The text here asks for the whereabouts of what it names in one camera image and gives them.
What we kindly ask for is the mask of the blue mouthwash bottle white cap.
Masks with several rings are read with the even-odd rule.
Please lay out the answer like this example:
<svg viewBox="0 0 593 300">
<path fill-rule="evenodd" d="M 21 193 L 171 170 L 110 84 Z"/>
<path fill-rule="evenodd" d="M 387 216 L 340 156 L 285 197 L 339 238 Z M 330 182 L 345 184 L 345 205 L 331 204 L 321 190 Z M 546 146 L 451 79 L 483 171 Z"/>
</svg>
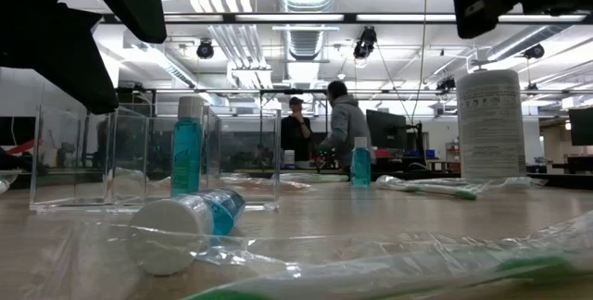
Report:
<svg viewBox="0 0 593 300">
<path fill-rule="evenodd" d="M 204 102 L 196 96 L 179 100 L 173 130 L 171 195 L 195 194 L 199 189 Z"/>
<path fill-rule="evenodd" d="M 152 202 L 136 212 L 126 247 L 143 271 L 167 276 L 189 267 L 201 250 L 193 240 L 226 236 L 245 210 L 245 198 L 227 189 L 181 194 Z"/>
<path fill-rule="evenodd" d="M 367 138 L 356 137 L 350 163 L 350 182 L 354 188 L 368 188 L 371 184 L 371 151 Z"/>
</svg>

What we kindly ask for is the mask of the clear acrylic organizer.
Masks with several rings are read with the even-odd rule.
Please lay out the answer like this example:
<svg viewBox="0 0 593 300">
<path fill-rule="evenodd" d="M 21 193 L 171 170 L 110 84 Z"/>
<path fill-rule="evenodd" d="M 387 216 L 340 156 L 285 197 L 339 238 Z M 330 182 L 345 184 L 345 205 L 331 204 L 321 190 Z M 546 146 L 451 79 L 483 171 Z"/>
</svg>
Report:
<svg viewBox="0 0 593 300">
<path fill-rule="evenodd" d="M 123 104 L 105 115 L 55 107 L 39 111 L 30 209 L 136 209 L 170 197 L 176 107 Z M 277 201 L 276 189 L 202 183 L 206 174 L 247 173 L 256 178 L 277 173 L 280 120 L 276 114 L 264 115 L 260 142 L 257 113 L 254 108 L 204 107 L 200 189 L 235 189 L 252 207 Z M 107 175 L 115 167 L 141 170 L 158 186 L 109 188 Z"/>
</svg>

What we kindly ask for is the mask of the white wipes canister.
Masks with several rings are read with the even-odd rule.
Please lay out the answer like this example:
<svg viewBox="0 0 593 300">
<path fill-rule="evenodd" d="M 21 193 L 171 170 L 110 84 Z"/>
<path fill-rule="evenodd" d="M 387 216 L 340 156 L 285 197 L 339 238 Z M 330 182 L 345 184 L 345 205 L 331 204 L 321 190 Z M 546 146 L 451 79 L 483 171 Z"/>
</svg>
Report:
<svg viewBox="0 0 593 300">
<path fill-rule="evenodd" d="M 526 173 L 518 74 L 480 70 L 456 80 L 461 176 L 522 177 Z"/>
</svg>

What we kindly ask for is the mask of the black computer monitor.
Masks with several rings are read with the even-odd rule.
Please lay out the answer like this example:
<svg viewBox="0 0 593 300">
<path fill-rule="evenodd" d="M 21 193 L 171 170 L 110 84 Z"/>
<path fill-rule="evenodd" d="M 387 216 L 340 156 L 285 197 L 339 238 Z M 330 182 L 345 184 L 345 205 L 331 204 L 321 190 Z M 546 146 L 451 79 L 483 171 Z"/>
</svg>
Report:
<svg viewBox="0 0 593 300">
<path fill-rule="evenodd" d="M 374 147 L 388 149 L 407 147 L 407 122 L 404 116 L 368 109 L 366 120 Z"/>
<path fill-rule="evenodd" d="M 593 106 L 568 111 L 572 145 L 593 145 Z"/>
<path fill-rule="evenodd" d="M 0 145 L 25 144 L 34 138 L 35 117 L 0 117 Z"/>
</svg>

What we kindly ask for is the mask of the person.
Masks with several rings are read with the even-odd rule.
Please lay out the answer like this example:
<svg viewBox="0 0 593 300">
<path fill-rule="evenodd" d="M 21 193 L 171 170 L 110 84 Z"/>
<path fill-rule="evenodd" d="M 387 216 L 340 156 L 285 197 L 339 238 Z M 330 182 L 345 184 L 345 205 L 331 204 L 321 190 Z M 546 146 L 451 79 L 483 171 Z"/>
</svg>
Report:
<svg viewBox="0 0 593 300">
<path fill-rule="evenodd" d="M 298 168 L 307 168 L 312 130 L 309 119 L 303 115 L 302 104 L 303 100 L 295 96 L 289 100 L 291 114 L 281 120 L 281 148 L 295 153 Z"/>
<path fill-rule="evenodd" d="M 366 147 L 372 150 L 370 129 L 358 100 L 348 93 L 342 81 L 332 81 L 327 86 L 331 111 L 330 131 L 318 150 L 334 151 L 340 168 L 349 170 L 356 139 L 364 137 Z"/>
</svg>

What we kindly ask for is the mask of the black aluminium rig frame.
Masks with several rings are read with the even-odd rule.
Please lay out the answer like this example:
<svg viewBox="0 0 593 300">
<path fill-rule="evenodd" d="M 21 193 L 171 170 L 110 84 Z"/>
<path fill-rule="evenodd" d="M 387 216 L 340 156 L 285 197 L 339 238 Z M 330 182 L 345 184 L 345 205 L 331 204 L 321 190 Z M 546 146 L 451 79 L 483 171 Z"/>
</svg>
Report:
<svg viewBox="0 0 593 300">
<path fill-rule="evenodd" d="M 453 14 L 407 14 L 407 13 L 168 13 L 160 22 L 165 24 L 455 24 Z M 502 15 L 499 24 L 510 25 L 593 25 L 593 16 L 562 15 Z"/>
</svg>

